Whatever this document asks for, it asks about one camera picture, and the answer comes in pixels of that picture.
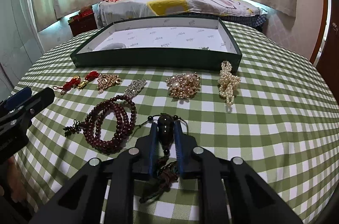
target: gold beaded jewelry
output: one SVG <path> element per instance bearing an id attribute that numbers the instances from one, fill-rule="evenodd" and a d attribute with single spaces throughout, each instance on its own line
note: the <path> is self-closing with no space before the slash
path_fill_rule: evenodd
<path id="1" fill-rule="evenodd" d="M 219 95 L 226 98 L 226 104 L 228 106 L 234 104 L 233 91 L 238 88 L 241 80 L 240 77 L 232 75 L 230 73 L 231 70 L 232 66 L 228 61 L 221 63 L 220 80 L 218 81 L 220 84 Z"/>
<path id="2" fill-rule="evenodd" d="M 122 79 L 119 78 L 118 75 L 108 75 L 108 74 L 100 74 L 98 77 L 98 86 L 99 94 L 103 93 L 104 90 L 108 89 L 111 86 L 116 84 L 120 84 Z"/>
<path id="3" fill-rule="evenodd" d="M 194 72 L 175 75 L 167 78 L 165 82 L 169 86 L 168 91 L 172 98 L 187 99 L 192 98 L 199 91 L 200 77 Z"/>

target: black pendant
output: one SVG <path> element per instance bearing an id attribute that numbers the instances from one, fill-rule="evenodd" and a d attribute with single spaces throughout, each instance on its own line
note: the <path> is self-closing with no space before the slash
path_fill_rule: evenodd
<path id="1" fill-rule="evenodd" d="M 173 122 L 173 117 L 167 114 L 161 115 L 158 119 L 158 137 L 166 156 L 170 154 L 170 148 L 174 142 Z"/>

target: white bedspread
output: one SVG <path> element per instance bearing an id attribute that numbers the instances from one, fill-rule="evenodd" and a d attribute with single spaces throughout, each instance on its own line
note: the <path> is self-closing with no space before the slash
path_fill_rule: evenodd
<path id="1" fill-rule="evenodd" d="M 103 1 L 99 4 L 99 19 L 102 25 L 120 20 L 173 15 L 186 12 L 213 14 L 218 16 L 233 15 L 250 17 L 265 15 L 264 9 L 243 0 L 119 0 Z"/>

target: box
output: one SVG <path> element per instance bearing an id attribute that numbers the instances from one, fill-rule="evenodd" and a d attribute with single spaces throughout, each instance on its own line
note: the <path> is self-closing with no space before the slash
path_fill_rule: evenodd
<path id="1" fill-rule="evenodd" d="M 180 15 L 114 22 L 71 54 L 76 67 L 238 70 L 242 53 L 220 19 Z"/>

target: dark red bead necklace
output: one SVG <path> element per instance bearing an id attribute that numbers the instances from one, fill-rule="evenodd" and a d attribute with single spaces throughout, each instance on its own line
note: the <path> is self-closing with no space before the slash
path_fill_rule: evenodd
<path id="1" fill-rule="evenodd" d="M 117 100 L 125 100 L 131 107 L 130 121 L 128 121 L 128 115 L 126 110 L 123 108 L 123 105 L 115 103 Z M 106 114 L 110 110 L 114 111 L 117 118 L 117 129 L 112 140 L 103 141 L 100 139 L 101 125 Z M 106 153 L 117 152 L 120 150 L 120 143 L 132 134 L 135 127 L 136 116 L 137 111 L 132 100 L 125 95 L 117 95 L 114 98 L 110 98 L 109 100 L 96 105 L 87 115 L 85 121 L 80 123 L 80 126 L 83 128 L 83 134 L 87 143 L 89 143 L 93 148 Z"/>

